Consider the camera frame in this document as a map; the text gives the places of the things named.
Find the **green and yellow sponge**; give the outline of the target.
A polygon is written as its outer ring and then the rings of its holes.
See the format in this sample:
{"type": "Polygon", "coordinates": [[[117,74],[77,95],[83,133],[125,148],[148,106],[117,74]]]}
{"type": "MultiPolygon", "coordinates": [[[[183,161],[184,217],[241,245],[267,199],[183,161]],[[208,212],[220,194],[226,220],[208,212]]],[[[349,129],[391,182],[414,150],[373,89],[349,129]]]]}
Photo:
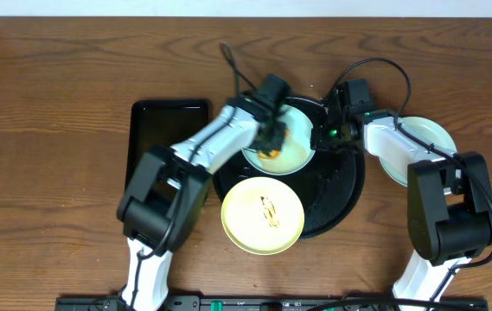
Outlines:
{"type": "Polygon", "coordinates": [[[283,130],[271,136],[256,139],[253,148],[257,150],[257,157],[260,160],[274,160],[278,158],[284,141],[289,135],[289,130],[283,130]]]}

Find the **mint green plate top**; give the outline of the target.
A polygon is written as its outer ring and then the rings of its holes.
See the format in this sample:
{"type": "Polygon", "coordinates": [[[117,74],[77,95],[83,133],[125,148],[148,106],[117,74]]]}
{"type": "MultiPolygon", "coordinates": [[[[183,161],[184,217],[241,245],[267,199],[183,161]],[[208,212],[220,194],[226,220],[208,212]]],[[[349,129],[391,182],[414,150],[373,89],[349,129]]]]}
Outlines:
{"type": "Polygon", "coordinates": [[[243,149],[242,155],[257,170],[269,175],[288,175],[303,168],[316,153],[310,147],[313,124],[299,109],[283,105],[284,115],[278,120],[286,124],[282,149],[269,158],[258,151],[243,149]]]}

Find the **yellow plate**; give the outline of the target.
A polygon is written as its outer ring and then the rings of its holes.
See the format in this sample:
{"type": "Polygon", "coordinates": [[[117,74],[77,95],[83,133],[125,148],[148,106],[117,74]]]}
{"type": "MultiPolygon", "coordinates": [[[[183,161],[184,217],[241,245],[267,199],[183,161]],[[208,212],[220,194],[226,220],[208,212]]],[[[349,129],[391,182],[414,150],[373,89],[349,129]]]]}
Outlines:
{"type": "Polygon", "coordinates": [[[222,202],[220,216],[234,244],[261,256],[289,249],[298,241],[305,221],[297,194],[269,177],[253,177],[233,186],[222,202]]]}

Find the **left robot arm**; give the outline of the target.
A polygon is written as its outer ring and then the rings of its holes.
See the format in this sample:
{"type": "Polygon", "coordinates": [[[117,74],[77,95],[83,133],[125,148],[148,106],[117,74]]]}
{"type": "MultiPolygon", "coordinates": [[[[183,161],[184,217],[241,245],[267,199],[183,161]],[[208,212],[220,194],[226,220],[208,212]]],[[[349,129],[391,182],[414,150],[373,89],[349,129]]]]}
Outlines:
{"type": "Polygon", "coordinates": [[[190,235],[213,174],[242,149],[279,149],[284,95],[240,94],[192,137],[143,154],[117,210],[131,252],[121,294],[128,310],[157,310],[167,298],[169,267],[190,235]]]}

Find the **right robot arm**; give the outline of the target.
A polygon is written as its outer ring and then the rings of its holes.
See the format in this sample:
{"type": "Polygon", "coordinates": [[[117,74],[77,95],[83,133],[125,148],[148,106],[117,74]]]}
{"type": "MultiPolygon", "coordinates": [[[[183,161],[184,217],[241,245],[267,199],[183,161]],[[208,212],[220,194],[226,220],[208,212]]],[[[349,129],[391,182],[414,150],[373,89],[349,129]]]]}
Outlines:
{"type": "Polygon", "coordinates": [[[311,134],[318,150],[359,147],[407,181],[413,254],[392,288],[398,310],[435,310],[460,270],[492,261],[492,189],[487,163],[411,130],[390,110],[331,105],[311,134]]]}

